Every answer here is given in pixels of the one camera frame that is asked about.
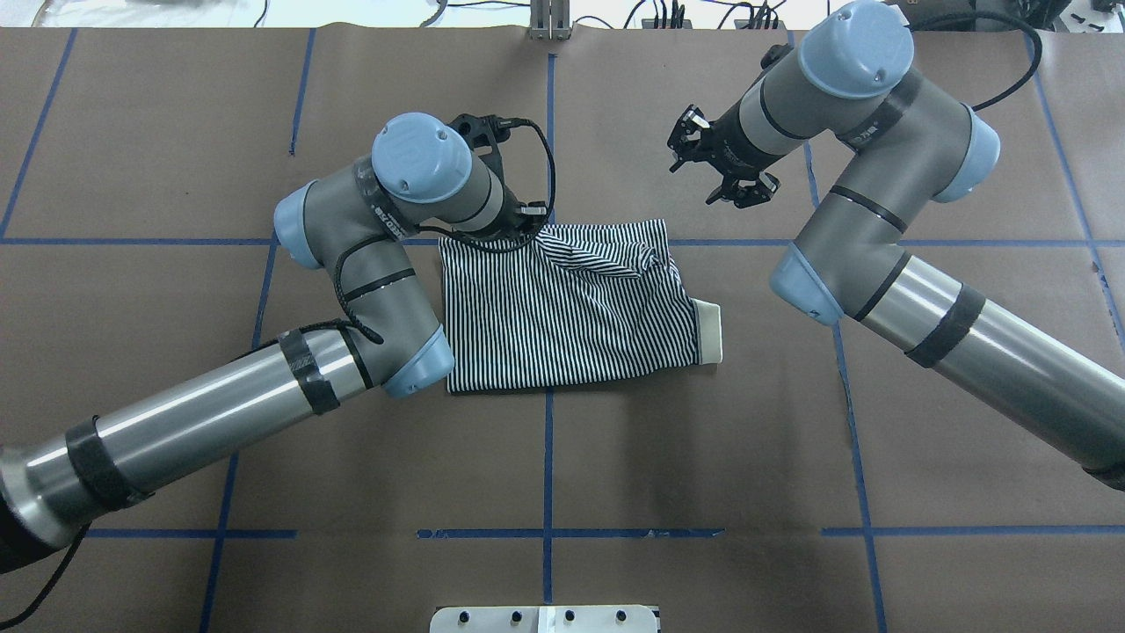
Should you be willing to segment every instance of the blue tape grid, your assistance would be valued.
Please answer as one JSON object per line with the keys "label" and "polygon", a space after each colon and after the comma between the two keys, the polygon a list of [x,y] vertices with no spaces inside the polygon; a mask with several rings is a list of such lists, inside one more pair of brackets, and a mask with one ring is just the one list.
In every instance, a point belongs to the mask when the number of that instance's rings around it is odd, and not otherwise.
{"label": "blue tape grid", "polygon": [[[8,204],[4,207],[2,219],[0,219],[0,244],[3,245],[219,245],[219,246],[269,246],[263,273],[262,286],[259,297],[258,311],[255,314],[254,333],[252,344],[256,346],[261,340],[261,327],[266,304],[269,297],[270,282],[272,279],[273,262],[277,256],[278,243],[276,236],[270,238],[245,237],[9,237],[6,235],[11,223],[20,189],[33,162],[35,148],[38,144],[43,129],[48,120],[52,103],[54,102],[58,87],[62,82],[68,61],[74,46],[78,29],[71,29],[62,56],[55,70],[51,89],[47,92],[43,108],[36,121],[35,129],[28,143],[27,152]],[[306,43],[304,65],[302,70],[300,84],[298,87],[297,101],[294,108],[292,134],[289,142],[289,153],[296,152],[297,135],[300,126],[300,115],[304,105],[305,91],[308,83],[309,67],[312,64],[313,48],[316,37],[316,29],[309,29]],[[1030,55],[1030,43],[1028,42],[1028,55]],[[548,84],[547,84],[547,136],[548,142],[555,145],[555,65],[556,55],[548,56]],[[1116,299],[1104,273],[1104,265],[1098,253],[1100,247],[1122,247],[1125,239],[1099,239],[1095,238],[1090,228],[1089,218],[1082,204],[1078,188],[1074,183],[1073,173],[1070,168],[1066,154],[1055,127],[1054,117],[1050,102],[1043,90],[1042,79],[1036,73],[1034,78],[1035,90],[1043,109],[1046,126],[1051,135],[1052,143],[1058,154],[1060,165],[1063,170],[1071,199],[1077,209],[1079,221],[1082,227],[1082,239],[902,239],[904,245],[922,246],[1008,246],[1008,247],[1086,247],[1090,256],[1098,266],[1099,280],[1106,299],[1106,305],[1112,315],[1114,326],[1117,332],[1118,343],[1125,351],[1125,328],[1122,326],[1120,313]],[[819,195],[816,182],[816,174],[812,166],[811,146],[804,144],[806,165],[809,177],[809,191],[813,205],[819,204]],[[412,238],[406,239],[407,245],[436,245],[435,238]],[[680,238],[672,239],[677,246],[783,246],[790,243],[788,238]],[[972,536],[1019,536],[1019,535],[1125,535],[1125,525],[1016,525],[1016,526],[918,526],[918,527],[875,527],[871,525],[871,514],[867,504],[866,485],[863,473],[862,451],[860,447],[860,436],[856,426],[855,412],[852,401],[850,383],[847,374],[847,360],[844,352],[843,336],[838,327],[832,329],[832,341],[836,350],[837,364],[840,373],[840,381],[847,403],[847,423],[852,434],[853,469],[856,478],[856,491],[860,503],[862,525],[861,527],[827,527],[821,530],[821,536],[826,539],[848,539],[857,537],[864,540],[867,554],[870,581],[874,597],[874,608],[880,633],[886,631],[886,621],[883,608],[882,590],[879,580],[879,566],[875,554],[875,539],[883,537],[972,537]],[[528,540],[536,539],[543,542],[543,602],[551,604],[554,600],[552,588],[552,557],[551,544],[558,539],[713,539],[723,534],[721,528],[691,528],[691,530],[648,530],[648,528],[557,528],[554,526],[554,407],[555,392],[547,390],[544,395],[544,436],[543,436],[543,526],[542,528],[496,528],[496,530],[420,530],[416,533],[420,540],[450,540],[450,539],[503,539],[503,540]],[[219,512],[218,524],[215,530],[129,530],[129,528],[93,528],[89,536],[93,539],[187,539],[187,540],[213,540],[214,550],[212,554],[210,573],[205,594],[204,608],[200,614],[199,631],[206,632],[209,629],[212,609],[214,607],[215,591],[217,587],[218,572],[222,563],[223,544],[226,540],[278,540],[288,541],[297,539],[296,531],[288,530],[230,530],[227,527],[233,497],[234,482],[237,474],[237,454],[233,455],[228,462],[227,476],[224,485],[223,501]]]}

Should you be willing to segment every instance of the light blue cap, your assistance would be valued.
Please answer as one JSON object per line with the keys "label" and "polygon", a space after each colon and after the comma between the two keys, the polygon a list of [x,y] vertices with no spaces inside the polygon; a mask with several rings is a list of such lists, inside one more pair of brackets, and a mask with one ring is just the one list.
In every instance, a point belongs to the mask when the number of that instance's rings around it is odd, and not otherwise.
{"label": "light blue cap", "polygon": [[785,256],[770,275],[770,287],[774,293],[825,326],[836,324],[844,316],[844,308],[820,280],[801,248],[793,243],[789,244]]}
{"label": "light blue cap", "polygon": [[444,379],[452,371],[453,352],[449,349],[449,341],[446,340],[446,331],[438,326],[438,332],[430,337],[414,359],[382,385],[382,389],[392,398],[406,398]]}
{"label": "light blue cap", "polygon": [[313,182],[316,180],[289,193],[273,207],[273,230],[294,261],[316,270],[323,265],[308,247],[308,237],[305,236],[305,196]]}
{"label": "light blue cap", "polygon": [[878,0],[855,0],[812,27],[798,48],[801,71],[834,97],[866,99],[898,84],[914,62],[902,13]]}
{"label": "light blue cap", "polygon": [[396,198],[436,202],[460,191],[469,180],[472,151],[444,123],[424,112],[406,112],[375,136],[371,166]]}
{"label": "light blue cap", "polygon": [[961,162],[961,169],[950,181],[950,186],[942,189],[942,192],[934,196],[934,201],[952,202],[958,200],[973,191],[973,187],[980,184],[992,173],[996,161],[1000,160],[1000,135],[984,123],[972,108],[965,106],[972,119],[972,128],[969,132],[969,150],[965,152],[965,160]]}

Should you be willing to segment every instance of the white bracket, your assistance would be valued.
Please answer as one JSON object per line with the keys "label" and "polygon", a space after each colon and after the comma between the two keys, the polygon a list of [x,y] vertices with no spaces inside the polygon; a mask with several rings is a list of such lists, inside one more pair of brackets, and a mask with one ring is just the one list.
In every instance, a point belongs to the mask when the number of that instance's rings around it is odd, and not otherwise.
{"label": "white bracket", "polygon": [[642,605],[446,607],[430,633],[660,633],[659,614]]}
{"label": "white bracket", "polygon": [[531,39],[570,39],[570,0],[531,0]]}

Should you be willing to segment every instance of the striped shirt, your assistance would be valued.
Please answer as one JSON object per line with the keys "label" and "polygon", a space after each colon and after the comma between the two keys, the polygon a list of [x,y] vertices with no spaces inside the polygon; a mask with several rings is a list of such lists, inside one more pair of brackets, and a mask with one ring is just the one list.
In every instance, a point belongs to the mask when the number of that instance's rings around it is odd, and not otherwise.
{"label": "striped shirt", "polygon": [[583,385],[700,363],[663,219],[548,225],[495,254],[441,241],[449,391]]}

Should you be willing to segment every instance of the robotic arm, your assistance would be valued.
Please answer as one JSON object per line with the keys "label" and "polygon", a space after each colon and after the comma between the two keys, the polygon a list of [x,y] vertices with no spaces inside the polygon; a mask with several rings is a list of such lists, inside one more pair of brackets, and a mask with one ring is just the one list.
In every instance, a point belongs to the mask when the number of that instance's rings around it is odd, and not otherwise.
{"label": "robotic arm", "polygon": [[991,172],[996,132],[911,67],[901,16],[856,0],[800,47],[775,46],[762,75],[718,120],[691,106],[668,146],[672,171],[702,161],[722,174],[708,198],[767,201],[764,171],[829,129],[856,155],[771,277],[824,325],[850,316],[1125,490],[1125,381],[1048,337],[898,241],[930,199],[958,199]]}
{"label": "robotic arm", "polygon": [[[400,115],[376,136],[370,155],[278,204],[281,245],[306,268],[327,268],[348,322],[288,332],[38,446],[0,446],[0,573],[65,548],[94,518],[368,389],[403,398],[449,374],[449,344],[399,239],[435,217],[454,232],[440,230],[474,244],[514,239],[512,250],[530,241],[550,205],[516,199],[497,148],[521,126],[542,138],[526,119],[461,115],[447,126],[430,115]],[[478,156],[477,147],[492,151]]]}

